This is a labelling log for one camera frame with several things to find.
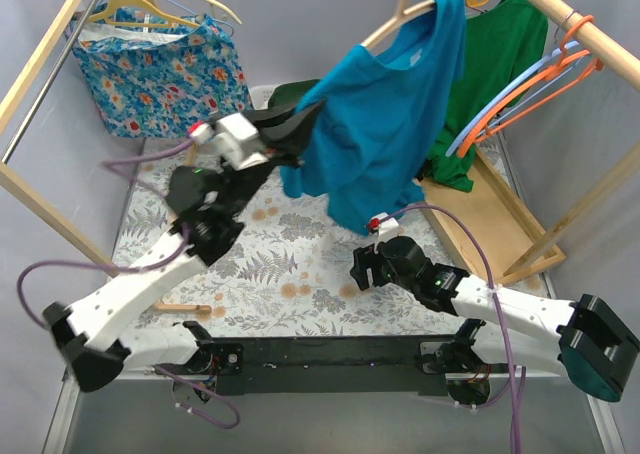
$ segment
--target floral print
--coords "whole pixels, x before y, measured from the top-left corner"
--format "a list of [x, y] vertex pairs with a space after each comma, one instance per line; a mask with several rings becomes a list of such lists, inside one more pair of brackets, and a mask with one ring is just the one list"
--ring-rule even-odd
[[[148, 140], [145, 152], [173, 147], [176, 141]], [[215, 167], [203, 146], [197, 164]], [[504, 172], [498, 152], [489, 158]], [[171, 170], [184, 155], [143, 166], [140, 177], [166, 188]], [[327, 215], [327, 198], [289, 199], [274, 172], [256, 193], [240, 220], [245, 229], [231, 248], [207, 272], [183, 282], [163, 301], [207, 304], [212, 313], [196, 319], [219, 337], [451, 334], [462, 320], [425, 309], [395, 285], [361, 292], [349, 275], [353, 250], [371, 238], [338, 227]], [[121, 229], [114, 260], [135, 261], [167, 228], [164, 204], [140, 188], [133, 192]], [[420, 212], [401, 220], [433, 262], [451, 263], [429, 223]], [[546, 296], [538, 276], [516, 286]], [[166, 327], [191, 315], [166, 314], [153, 308], [136, 323], [138, 328]]]
[[[140, 20], [140, 11], [123, 7], [117, 18]], [[229, 36], [206, 14], [188, 19], [199, 27], [172, 24], [142, 32], [99, 21], [85, 28], [92, 31], [89, 40], [82, 40], [85, 31], [81, 33], [73, 54], [111, 134], [181, 138], [190, 126], [215, 112], [231, 114], [251, 106]], [[164, 21], [150, 16], [149, 22]], [[98, 36], [100, 29], [107, 35]]]

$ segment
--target wooden tray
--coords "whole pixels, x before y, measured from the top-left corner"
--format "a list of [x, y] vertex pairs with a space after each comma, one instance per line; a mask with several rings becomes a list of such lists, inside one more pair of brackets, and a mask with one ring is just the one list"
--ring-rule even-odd
[[[469, 171], [469, 178], [474, 181], [471, 192], [461, 192], [425, 179], [422, 187], [426, 200], [451, 211], [469, 228], [487, 255], [496, 283], [512, 284], [563, 261], [566, 256], [554, 245], [530, 266], [504, 275], [545, 231], [486, 156], [480, 150], [476, 153]], [[428, 209], [422, 212], [453, 260], [486, 279], [480, 256], [462, 229], [440, 212]]]

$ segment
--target blue floral garment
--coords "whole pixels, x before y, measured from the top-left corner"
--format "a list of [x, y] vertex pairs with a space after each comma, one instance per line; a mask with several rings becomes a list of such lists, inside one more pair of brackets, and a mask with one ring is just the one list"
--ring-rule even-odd
[[[250, 108], [230, 37], [206, 14], [185, 19], [200, 26], [143, 29], [99, 21], [81, 32], [73, 54], [111, 134], [179, 138], [214, 112]], [[132, 8], [119, 9], [117, 20], [166, 22]]]

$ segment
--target dark green cloth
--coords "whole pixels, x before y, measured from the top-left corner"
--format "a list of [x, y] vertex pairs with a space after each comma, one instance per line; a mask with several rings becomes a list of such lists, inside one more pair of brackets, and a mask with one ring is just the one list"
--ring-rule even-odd
[[451, 89], [445, 126], [427, 155], [424, 175], [469, 192], [467, 177], [475, 158], [445, 152], [456, 136], [504, 87], [542, 57], [548, 22], [527, 0], [502, 0], [467, 21], [464, 76]]
[[293, 103], [294, 101], [299, 101], [319, 80], [320, 79], [311, 79], [310, 81], [291, 82], [276, 87], [269, 98], [268, 107], [282, 106]]

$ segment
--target blue shirt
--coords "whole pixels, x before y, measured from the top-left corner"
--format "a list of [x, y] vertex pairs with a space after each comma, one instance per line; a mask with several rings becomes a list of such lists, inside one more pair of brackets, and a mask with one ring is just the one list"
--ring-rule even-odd
[[400, 28], [385, 52], [355, 46], [298, 104], [326, 104], [298, 169], [281, 168], [289, 197], [329, 194], [328, 214], [367, 234], [366, 224], [424, 200], [413, 184], [444, 125], [451, 84], [464, 64], [464, 0]]

